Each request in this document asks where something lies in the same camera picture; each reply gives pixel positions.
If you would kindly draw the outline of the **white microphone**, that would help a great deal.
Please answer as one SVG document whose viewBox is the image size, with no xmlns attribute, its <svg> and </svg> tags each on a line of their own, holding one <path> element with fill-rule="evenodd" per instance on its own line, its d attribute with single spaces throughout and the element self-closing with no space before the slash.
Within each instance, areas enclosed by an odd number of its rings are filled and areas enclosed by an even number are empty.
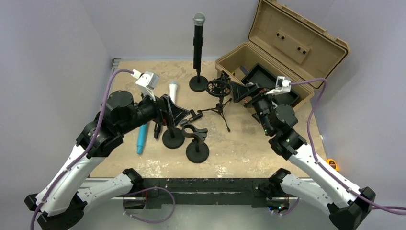
<svg viewBox="0 0 406 230">
<path fill-rule="evenodd" d="M 178 83 L 173 80 L 169 83 L 169 96 L 173 103 L 176 104 L 176 95 L 177 95 Z"/>
</svg>

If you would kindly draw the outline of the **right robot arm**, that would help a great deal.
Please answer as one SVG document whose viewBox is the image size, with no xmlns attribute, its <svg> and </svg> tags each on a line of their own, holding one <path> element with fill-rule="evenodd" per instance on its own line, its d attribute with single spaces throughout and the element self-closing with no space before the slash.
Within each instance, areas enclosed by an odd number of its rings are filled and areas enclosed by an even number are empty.
<svg viewBox="0 0 406 230">
<path fill-rule="evenodd" d="M 294 130 L 298 120 L 290 105 L 275 104 L 270 92 L 257 84 L 230 82 L 230 88 L 234 102 L 251 98 L 244 106 L 255 110 L 265 135 L 270 137 L 272 150 L 302 169 L 314 181 L 303 181 L 280 168 L 269 178 L 270 191 L 275 195 L 283 192 L 294 195 L 315 206 L 339 230 L 355 230 L 371 212 L 375 192 L 369 187 L 360 188 L 327 162 L 318 159 L 311 145 Z"/>
</svg>

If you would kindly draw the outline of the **small black microphone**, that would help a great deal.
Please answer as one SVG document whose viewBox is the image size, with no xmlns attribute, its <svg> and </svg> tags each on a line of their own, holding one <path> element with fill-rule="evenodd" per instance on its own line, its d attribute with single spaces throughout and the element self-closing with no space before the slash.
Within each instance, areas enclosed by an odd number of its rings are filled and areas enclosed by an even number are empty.
<svg viewBox="0 0 406 230">
<path fill-rule="evenodd" d="M 154 139 L 158 139 L 161 133 L 162 125 L 159 123 L 155 123 L 154 126 Z"/>
</svg>

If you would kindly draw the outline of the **clip stand round base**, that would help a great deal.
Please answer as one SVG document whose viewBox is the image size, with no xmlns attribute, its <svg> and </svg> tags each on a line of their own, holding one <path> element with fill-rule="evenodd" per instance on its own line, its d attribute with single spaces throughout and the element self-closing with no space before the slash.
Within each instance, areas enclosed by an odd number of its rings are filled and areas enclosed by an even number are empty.
<svg viewBox="0 0 406 230">
<path fill-rule="evenodd" d="M 196 128 L 193 124 L 187 123 L 182 126 L 182 134 L 186 138 L 192 138 L 186 148 L 186 156 L 193 163 L 202 163 L 209 157 L 209 147 L 205 143 L 208 129 Z"/>
</svg>

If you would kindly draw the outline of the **tripod stand with shock mount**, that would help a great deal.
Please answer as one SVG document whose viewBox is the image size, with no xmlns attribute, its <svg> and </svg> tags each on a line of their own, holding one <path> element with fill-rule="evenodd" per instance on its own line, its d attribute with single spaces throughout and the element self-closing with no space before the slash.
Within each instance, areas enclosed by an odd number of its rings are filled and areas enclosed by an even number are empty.
<svg viewBox="0 0 406 230">
<path fill-rule="evenodd" d="M 208 108 L 208 109 L 203 109 L 203 110 L 198 110 L 198 113 L 202 113 L 205 111 L 213 111 L 221 116 L 221 118 L 224 120 L 226 124 L 227 131 L 230 132 L 230 128 L 227 124 L 226 118 L 224 116 L 223 109 L 227 105 L 228 102 L 232 100 L 230 98 L 224 103 L 224 98 L 228 96 L 231 93 L 230 90 L 230 77 L 227 73 L 224 71 L 221 72 L 220 77 L 217 79 L 214 79 L 212 81 L 209 81 L 205 87 L 206 92 L 219 99 L 219 103 L 216 104 L 214 108 Z"/>
</svg>

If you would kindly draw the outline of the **tall black silver microphone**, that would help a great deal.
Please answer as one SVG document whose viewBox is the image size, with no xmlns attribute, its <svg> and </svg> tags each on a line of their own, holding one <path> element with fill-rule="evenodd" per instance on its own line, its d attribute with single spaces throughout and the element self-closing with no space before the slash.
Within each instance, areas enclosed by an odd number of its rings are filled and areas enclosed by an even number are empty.
<svg viewBox="0 0 406 230">
<path fill-rule="evenodd" d="M 201 69 L 204 22 L 205 22 L 205 15 L 202 12 L 197 12 L 193 17 L 193 23 L 194 23 L 193 68 L 196 70 Z"/>
</svg>

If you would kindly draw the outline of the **round base tall stand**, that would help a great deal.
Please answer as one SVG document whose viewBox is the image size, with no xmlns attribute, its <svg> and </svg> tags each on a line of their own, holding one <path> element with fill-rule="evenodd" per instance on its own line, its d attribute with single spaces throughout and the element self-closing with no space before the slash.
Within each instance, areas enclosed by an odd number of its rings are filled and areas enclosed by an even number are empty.
<svg viewBox="0 0 406 230">
<path fill-rule="evenodd" d="M 194 92 L 204 92 L 207 84 L 208 80 L 201 75 L 200 69 L 196 70 L 196 76 L 192 77 L 189 81 L 189 87 Z"/>
</svg>

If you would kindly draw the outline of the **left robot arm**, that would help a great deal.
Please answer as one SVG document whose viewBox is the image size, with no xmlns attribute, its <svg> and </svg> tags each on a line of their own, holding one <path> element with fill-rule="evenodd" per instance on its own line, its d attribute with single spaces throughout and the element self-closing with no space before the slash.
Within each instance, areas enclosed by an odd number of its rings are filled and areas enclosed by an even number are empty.
<svg viewBox="0 0 406 230">
<path fill-rule="evenodd" d="M 144 96 L 138 103 L 127 91 L 115 91 L 105 97 L 101 110 L 79 134 L 69 158 L 51 183 L 25 198 L 25 204 L 34 212 L 32 223 L 44 230 L 67 230 L 108 199 L 145 193 L 143 177 L 132 168 L 99 185 L 86 189 L 81 185 L 123 143 L 125 134 L 149 121 L 176 127 L 189 113 L 166 94 Z"/>
</svg>

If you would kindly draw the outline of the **blue microphone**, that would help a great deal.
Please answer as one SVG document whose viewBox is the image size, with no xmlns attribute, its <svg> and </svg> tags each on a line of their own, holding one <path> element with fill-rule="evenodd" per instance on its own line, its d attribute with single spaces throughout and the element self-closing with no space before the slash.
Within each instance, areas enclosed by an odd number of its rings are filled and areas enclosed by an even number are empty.
<svg viewBox="0 0 406 230">
<path fill-rule="evenodd" d="M 137 154 L 141 155 L 144 151 L 146 144 L 147 134 L 148 134 L 149 123 L 146 123 L 139 127 L 138 137 L 137 137 Z"/>
</svg>

